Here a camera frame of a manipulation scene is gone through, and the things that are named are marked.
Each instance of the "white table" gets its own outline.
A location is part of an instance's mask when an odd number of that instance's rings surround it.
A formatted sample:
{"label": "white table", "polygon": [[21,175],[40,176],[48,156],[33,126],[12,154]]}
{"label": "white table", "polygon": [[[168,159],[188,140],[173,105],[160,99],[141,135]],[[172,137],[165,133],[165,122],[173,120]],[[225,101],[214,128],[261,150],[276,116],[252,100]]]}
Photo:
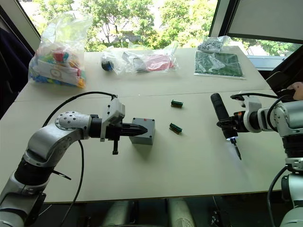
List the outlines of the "white table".
{"label": "white table", "polygon": [[[255,92],[272,94],[269,90]],[[237,101],[229,98],[235,93],[221,93],[230,115],[243,110]],[[21,102],[20,99],[26,97],[25,92],[22,94],[0,121],[0,190],[17,167],[31,135],[66,98],[63,95],[64,99]],[[285,164],[279,135],[276,132],[241,133],[237,139],[242,155],[240,161],[232,144],[215,125],[217,117],[210,95],[121,97],[126,108],[125,122],[131,122],[133,117],[155,119],[154,145],[133,145],[128,138],[121,138],[119,155],[113,156],[112,141],[84,140],[85,172],[78,201],[267,191]],[[172,99],[184,102],[184,107],[172,108]],[[273,102],[269,98],[260,100],[264,106]],[[108,102],[109,98],[84,97],[66,105],[62,112],[76,110],[101,114]],[[176,135],[169,130],[171,122],[183,128],[182,134]],[[73,199],[80,179],[80,160],[79,145],[74,143],[55,168],[70,176],[72,181],[52,175],[45,190],[46,201]]]}
{"label": "white table", "polygon": [[238,55],[245,80],[194,76],[195,49],[177,49],[179,70],[169,73],[149,72],[117,76],[100,66],[101,53],[85,54],[87,86],[85,89],[55,84],[28,83],[16,101],[67,99],[86,91],[105,91],[119,97],[179,95],[238,90],[269,90],[269,85],[237,46],[223,48],[224,53]]}

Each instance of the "person's hand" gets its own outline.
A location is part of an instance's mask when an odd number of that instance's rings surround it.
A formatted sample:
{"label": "person's hand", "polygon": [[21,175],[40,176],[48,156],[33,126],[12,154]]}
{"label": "person's hand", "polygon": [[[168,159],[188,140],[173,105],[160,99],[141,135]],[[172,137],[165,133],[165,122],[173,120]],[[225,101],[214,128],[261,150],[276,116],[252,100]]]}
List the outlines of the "person's hand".
{"label": "person's hand", "polygon": [[303,82],[295,82],[287,89],[291,90],[294,89],[294,100],[303,100]]}

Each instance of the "clear plastic bag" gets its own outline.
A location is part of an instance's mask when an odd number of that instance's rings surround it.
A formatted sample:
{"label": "clear plastic bag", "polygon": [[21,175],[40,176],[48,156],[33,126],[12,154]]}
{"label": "clear plastic bag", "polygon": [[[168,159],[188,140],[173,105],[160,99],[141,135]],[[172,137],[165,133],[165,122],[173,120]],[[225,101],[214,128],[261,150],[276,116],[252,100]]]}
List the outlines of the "clear plastic bag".
{"label": "clear plastic bag", "polygon": [[198,45],[198,50],[208,53],[219,53],[222,46],[231,41],[227,35],[220,37],[204,37],[203,42]]}
{"label": "clear plastic bag", "polygon": [[238,56],[229,53],[196,51],[194,75],[244,79]]}
{"label": "clear plastic bag", "polygon": [[177,47],[176,41],[161,50],[151,50],[146,46],[129,42],[128,49],[125,51],[114,47],[106,48],[102,53],[101,65],[105,70],[112,69],[117,75],[150,71],[166,72],[178,68],[174,55]]}
{"label": "clear plastic bag", "polygon": [[28,78],[40,83],[85,87],[84,46],[92,17],[79,11],[58,15],[41,35]]}

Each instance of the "robotic arm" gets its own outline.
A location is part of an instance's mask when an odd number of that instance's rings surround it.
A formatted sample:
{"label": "robotic arm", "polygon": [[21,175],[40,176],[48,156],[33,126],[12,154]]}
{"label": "robotic arm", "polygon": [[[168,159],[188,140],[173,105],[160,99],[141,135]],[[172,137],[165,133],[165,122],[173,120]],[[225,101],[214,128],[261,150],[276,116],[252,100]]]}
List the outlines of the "robotic arm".
{"label": "robotic arm", "polygon": [[37,218],[44,202],[49,176],[67,148],[77,140],[90,137],[114,141],[118,154],[120,136],[136,136],[145,127],[122,123],[125,106],[114,98],[106,107],[103,119],[75,111],[60,114],[54,123],[39,129],[29,140],[17,170],[10,176],[0,195],[0,227],[23,227]]}
{"label": "robotic arm", "polygon": [[[291,200],[294,208],[284,217],[282,227],[298,227],[303,225],[303,101],[277,104],[272,112],[270,108],[262,108],[255,96],[237,94],[232,99],[240,100],[246,111],[235,112],[233,116],[219,119],[217,126],[224,135],[238,135],[238,132],[277,131],[285,148],[285,165],[291,174],[282,177],[282,195]],[[218,93],[211,97],[214,108],[218,112],[226,112]]]}

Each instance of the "floor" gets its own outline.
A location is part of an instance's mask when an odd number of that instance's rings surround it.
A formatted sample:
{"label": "floor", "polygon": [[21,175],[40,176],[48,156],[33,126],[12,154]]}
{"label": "floor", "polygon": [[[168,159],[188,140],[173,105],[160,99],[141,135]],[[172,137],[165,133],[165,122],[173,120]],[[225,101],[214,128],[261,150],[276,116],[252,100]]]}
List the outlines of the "floor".
{"label": "floor", "polygon": [[[224,227],[269,227],[269,216],[266,206],[266,193],[226,195],[226,196],[200,196],[185,198],[196,227],[210,225],[210,212],[219,210],[226,219]],[[98,227],[113,202],[94,202],[76,204],[63,227]],[[41,211],[49,204],[44,204]],[[68,204],[54,204],[39,216],[33,227],[59,226]],[[278,225],[283,216],[291,209],[290,203],[281,200],[281,192],[274,192],[272,196],[272,209],[275,222]],[[138,201],[138,218],[136,224],[169,226],[165,199]]]}

